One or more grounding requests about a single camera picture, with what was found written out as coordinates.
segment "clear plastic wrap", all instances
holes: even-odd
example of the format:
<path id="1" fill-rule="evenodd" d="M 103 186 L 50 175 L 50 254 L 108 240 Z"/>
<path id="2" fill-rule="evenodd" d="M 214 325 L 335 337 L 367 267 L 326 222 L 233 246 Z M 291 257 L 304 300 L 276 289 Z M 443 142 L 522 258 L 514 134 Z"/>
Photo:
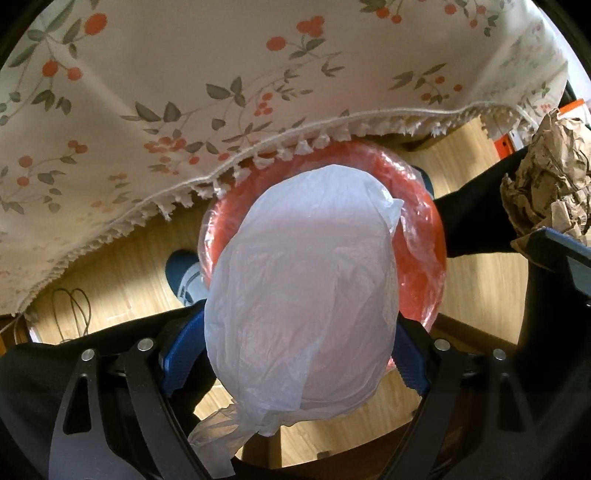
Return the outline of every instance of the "clear plastic wrap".
<path id="1" fill-rule="evenodd" d="M 398 316 L 402 200 L 330 165 L 269 188 L 220 255 L 205 340 L 230 407 L 189 436 L 214 477 L 249 436 L 353 411 L 375 392 Z"/>
<path id="2" fill-rule="evenodd" d="M 404 201 L 401 221 L 392 239 L 400 312 L 429 330 L 443 298 L 446 272 L 441 218 L 410 165 L 396 154 L 365 141 L 334 142 L 308 155 L 295 155 L 290 161 L 277 158 L 264 170 L 254 165 L 245 167 L 250 169 L 250 175 L 223 198 L 212 202 L 203 217 L 197 250 L 206 285 L 224 247 L 257 198 L 285 179 L 331 164 L 372 174 L 394 198 Z"/>

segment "floral pattern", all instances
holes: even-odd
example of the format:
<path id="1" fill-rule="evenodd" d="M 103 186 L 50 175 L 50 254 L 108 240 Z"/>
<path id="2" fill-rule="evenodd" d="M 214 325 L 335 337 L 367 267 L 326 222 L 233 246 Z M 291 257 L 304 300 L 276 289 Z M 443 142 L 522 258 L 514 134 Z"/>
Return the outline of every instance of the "floral pattern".
<path id="1" fill-rule="evenodd" d="M 535 128 L 565 81 L 529 0 L 54 0 L 0 70 L 0 313 L 246 159 Z"/>

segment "blue gripper pad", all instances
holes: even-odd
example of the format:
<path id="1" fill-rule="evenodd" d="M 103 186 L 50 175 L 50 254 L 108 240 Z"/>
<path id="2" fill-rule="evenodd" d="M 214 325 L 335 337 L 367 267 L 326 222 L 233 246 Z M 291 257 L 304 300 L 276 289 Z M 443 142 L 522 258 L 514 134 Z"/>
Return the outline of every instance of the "blue gripper pad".
<path id="1" fill-rule="evenodd" d="M 425 369 L 425 360 L 421 351 L 411 340 L 410 335 L 400 322 L 396 324 L 396 338 L 392 358 L 400 372 L 404 384 L 424 396 L 429 389 L 429 381 Z"/>
<path id="2" fill-rule="evenodd" d="M 171 396 L 185 385 L 197 357 L 205 350 L 204 310 L 201 310 L 178 334 L 163 361 L 162 392 Z"/>

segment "metal screw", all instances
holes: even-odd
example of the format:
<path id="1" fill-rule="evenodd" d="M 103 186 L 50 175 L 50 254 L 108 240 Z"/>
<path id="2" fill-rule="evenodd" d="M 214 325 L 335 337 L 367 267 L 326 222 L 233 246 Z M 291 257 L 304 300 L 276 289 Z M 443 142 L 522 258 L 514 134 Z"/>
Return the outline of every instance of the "metal screw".
<path id="1" fill-rule="evenodd" d="M 154 346 L 154 341 L 151 338 L 143 338 L 138 343 L 138 350 L 146 352 Z"/>
<path id="2" fill-rule="evenodd" d="M 92 360 L 95 357 L 95 351 L 92 348 L 89 348 L 88 350 L 84 350 L 82 352 L 82 360 L 84 360 L 85 362 L 87 362 L 88 360 Z"/>
<path id="3" fill-rule="evenodd" d="M 451 348 L 449 342 L 447 340 L 444 340 L 443 338 L 438 338 L 437 340 L 435 340 L 433 345 L 435 345 L 435 348 L 437 350 L 441 350 L 442 352 L 446 352 Z"/>
<path id="4" fill-rule="evenodd" d="M 495 348 L 492 351 L 492 356 L 494 356 L 497 360 L 505 360 L 507 358 L 507 354 L 500 348 Z"/>

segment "brown paper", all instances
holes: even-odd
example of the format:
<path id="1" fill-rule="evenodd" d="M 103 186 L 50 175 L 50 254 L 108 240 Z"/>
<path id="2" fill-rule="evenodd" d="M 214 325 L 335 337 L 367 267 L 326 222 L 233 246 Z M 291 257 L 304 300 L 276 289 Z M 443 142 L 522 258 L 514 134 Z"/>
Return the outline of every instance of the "brown paper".
<path id="1" fill-rule="evenodd" d="M 518 234 L 542 227 L 591 246 L 591 131 L 553 110 L 534 135 L 515 180 L 501 184 L 503 207 Z M 514 248 L 522 251 L 516 240 Z"/>

